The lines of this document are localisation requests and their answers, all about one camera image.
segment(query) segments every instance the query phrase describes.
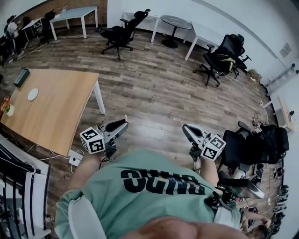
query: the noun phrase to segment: white desk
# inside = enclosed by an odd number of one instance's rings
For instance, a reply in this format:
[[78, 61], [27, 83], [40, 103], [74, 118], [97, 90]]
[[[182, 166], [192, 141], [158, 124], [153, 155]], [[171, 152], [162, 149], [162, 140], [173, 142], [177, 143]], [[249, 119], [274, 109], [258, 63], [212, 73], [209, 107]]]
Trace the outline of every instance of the white desk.
[[25, 32], [25, 35], [26, 35], [26, 38], [27, 38], [27, 41], [29, 42], [29, 39], [27, 37], [27, 34], [26, 34], [26, 29], [30, 28], [31, 31], [32, 31], [32, 35], [34, 36], [34, 33], [33, 33], [33, 30], [32, 30], [32, 27], [34, 28], [38, 28], [39, 26], [42, 26], [42, 17], [38, 18], [38, 19], [35, 19], [35, 20], [32, 20], [30, 23], [28, 23], [26, 26], [24, 26], [22, 28], [22, 30], [24, 30]]
[[98, 25], [98, 7], [97, 6], [74, 8], [74, 9], [66, 10], [65, 12], [62, 12], [62, 13], [56, 15], [54, 19], [50, 20], [50, 25], [51, 25], [51, 29], [52, 29], [52, 33], [53, 33], [55, 41], [57, 40], [57, 37], [56, 37], [53, 23], [56, 21], [66, 20], [66, 26], [68, 29], [70, 29], [68, 20], [73, 19], [73, 18], [81, 18], [83, 36], [84, 36], [84, 38], [86, 38], [84, 17], [87, 14], [91, 13], [92, 11], [94, 11], [94, 15], [95, 15], [95, 26], [98, 27], [99, 25]]
[[[128, 15], [134, 15], [135, 12], [132, 12], [132, 11], [124, 11], [123, 12], [123, 18], [124, 19], [128, 19]], [[151, 43], [154, 42], [154, 38], [155, 38], [155, 35], [156, 35], [156, 31], [157, 31], [157, 27], [158, 27], [158, 23], [159, 23], [159, 20], [160, 20], [160, 16], [158, 15], [151, 15], [149, 14], [146, 19], [152, 19], [152, 20], [155, 20], [155, 26], [154, 26], [154, 30], [153, 30], [153, 35], [151, 37]]]
[[[294, 131], [294, 127], [293, 127], [293, 123], [291, 122], [291, 117], [290, 117], [290, 113], [289, 113], [290, 111], [289, 111], [288, 107], [286, 106], [285, 102], [282, 101], [279, 96], [277, 96], [276, 99], [273, 99], [273, 100], [269, 101], [267, 104], [265, 104], [263, 106], [263, 109], [265, 109], [269, 105], [273, 104], [273, 102], [275, 100], [277, 100], [277, 99], [279, 101], [281, 109], [275, 111], [274, 115], [276, 115], [276, 117], [277, 117], [277, 121], [278, 121], [279, 127], [285, 128], [288, 132], [293, 132]], [[282, 113], [283, 120], [284, 120], [283, 123], [281, 123], [281, 121], [279, 120], [277, 112], [281, 112]]]
[[185, 57], [185, 61], [188, 60], [198, 39], [201, 39], [207, 43], [213, 44], [213, 45], [215, 45], [215, 47], [219, 47], [224, 38], [224, 36], [222, 36], [221, 34], [214, 32], [211, 29], [204, 27], [198, 23], [191, 22], [191, 24], [193, 25], [195, 37], [194, 37], [193, 43]]

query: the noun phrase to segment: black round table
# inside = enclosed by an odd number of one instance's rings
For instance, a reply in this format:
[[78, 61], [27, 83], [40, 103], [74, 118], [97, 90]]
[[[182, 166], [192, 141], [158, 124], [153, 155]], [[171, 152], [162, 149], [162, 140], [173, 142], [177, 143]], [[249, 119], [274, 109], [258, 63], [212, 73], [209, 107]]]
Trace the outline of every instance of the black round table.
[[193, 26], [191, 23], [179, 18], [179, 17], [174, 17], [174, 16], [169, 16], [169, 15], [163, 15], [161, 16], [161, 20], [174, 26], [174, 30], [173, 33], [171, 35], [170, 39], [164, 39], [162, 41], [162, 44], [166, 47], [169, 48], [177, 48], [178, 44], [174, 42], [174, 34], [177, 30], [177, 28], [182, 28], [182, 29], [187, 29], [187, 30], [191, 30], [193, 29]]

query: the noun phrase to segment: hand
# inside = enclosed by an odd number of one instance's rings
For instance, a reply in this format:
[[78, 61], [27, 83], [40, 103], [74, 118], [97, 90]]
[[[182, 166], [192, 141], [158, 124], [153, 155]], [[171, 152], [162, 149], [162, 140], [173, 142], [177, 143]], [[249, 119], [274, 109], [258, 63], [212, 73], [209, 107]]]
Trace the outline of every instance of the hand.
[[263, 223], [267, 228], [269, 228], [269, 227], [270, 227], [270, 224], [271, 224], [271, 220], [268, 219], [268, 218], [263, 218], [263, 219], [262, 219], [262, 223]]

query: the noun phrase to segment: white strap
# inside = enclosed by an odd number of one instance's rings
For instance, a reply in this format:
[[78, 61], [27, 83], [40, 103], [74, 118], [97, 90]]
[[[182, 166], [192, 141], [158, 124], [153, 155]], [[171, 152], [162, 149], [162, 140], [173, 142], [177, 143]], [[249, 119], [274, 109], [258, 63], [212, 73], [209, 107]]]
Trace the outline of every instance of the white strap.
[[85, 196], [70, 202], [69, 224], [74, 239], [107, 239], [93, 205]]

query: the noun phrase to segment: chair seat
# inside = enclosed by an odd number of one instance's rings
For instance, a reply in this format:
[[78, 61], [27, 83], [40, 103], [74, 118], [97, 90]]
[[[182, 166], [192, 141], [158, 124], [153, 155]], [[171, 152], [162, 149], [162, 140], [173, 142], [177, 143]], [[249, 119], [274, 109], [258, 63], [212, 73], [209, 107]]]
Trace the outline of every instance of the chair seat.
[[222, 163], [235, 170], [244, 160], [245, 139], [236, 132], [226, 130], [223, 135], [226, 146], [222, 152]]
[[122, 28], [120, 26], [114, 26], [112, 28], [113, 31], [104, 31], [104, 32], [101, 32], [101, 36], [104, 37], [104, 38], [107, 38], [111, 41], [114, 41], [114, 42], [119, 42], [121, 41], [122, 39], [122, 36], [124, 35], [125, 33], [125, 28]]
[[240, 58], [236, 59], [235, 64], [241, 70], [246, 70], [247, 69], [247, 66], [244, 64], [244, 62]]
[[216, 53], [205, 53], [204, 59], [206, 62], [216, 71], [229, 73], [227, 64], [224, 64], [219, 60]]

